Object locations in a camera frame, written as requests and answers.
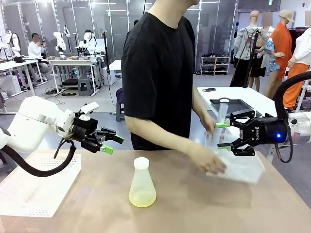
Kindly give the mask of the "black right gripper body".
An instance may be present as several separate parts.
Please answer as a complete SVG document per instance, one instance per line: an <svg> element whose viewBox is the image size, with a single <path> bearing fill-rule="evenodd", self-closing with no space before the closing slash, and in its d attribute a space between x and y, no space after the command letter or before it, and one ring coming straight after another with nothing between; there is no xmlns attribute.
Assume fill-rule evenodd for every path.
<svg viewBox="0 0 311 233"><path fill-rule="evenodd" d="M277 117L259 117L247 120L240 129L240 140L250 146L285 142L287 127Z"/></svg>

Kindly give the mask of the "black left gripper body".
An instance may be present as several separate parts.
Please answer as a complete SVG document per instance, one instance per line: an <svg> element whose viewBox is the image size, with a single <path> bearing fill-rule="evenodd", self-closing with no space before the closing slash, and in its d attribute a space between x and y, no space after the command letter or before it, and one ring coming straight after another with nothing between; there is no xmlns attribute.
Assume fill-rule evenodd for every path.
<svg viewBox="0 0 311 233"><path fill-rule="evenodd" d="M73 122L72 136L73 140L81 143L81 147L96 153L103 145L104 134L97 129L98 121L91 118L84 121L76 117Z"/></svg>

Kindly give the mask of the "person's left hand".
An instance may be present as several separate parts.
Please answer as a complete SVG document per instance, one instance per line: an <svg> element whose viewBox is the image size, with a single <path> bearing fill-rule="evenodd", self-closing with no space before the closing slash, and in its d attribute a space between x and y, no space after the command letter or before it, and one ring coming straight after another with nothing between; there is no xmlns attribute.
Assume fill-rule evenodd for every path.
<svg viewBox="0 0 311 233"><path fill-rule="evenodd" d="M213 138L216 129L214 119L211 116L204 116L203 119L201 120L201 123L206 129L206 132L209 133L211 138Z"/></svg>

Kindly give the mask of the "person's right hand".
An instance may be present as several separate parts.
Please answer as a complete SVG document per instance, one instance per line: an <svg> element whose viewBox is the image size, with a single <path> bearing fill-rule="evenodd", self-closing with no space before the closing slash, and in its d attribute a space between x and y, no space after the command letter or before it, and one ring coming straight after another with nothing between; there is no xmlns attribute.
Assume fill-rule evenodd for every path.
<svg viewBox="0 0 311 233"><path fill-rule="evenodd" d="M201 148L194 153L193 160L205 172L224 173L226 165L208 148Z"/></svg>

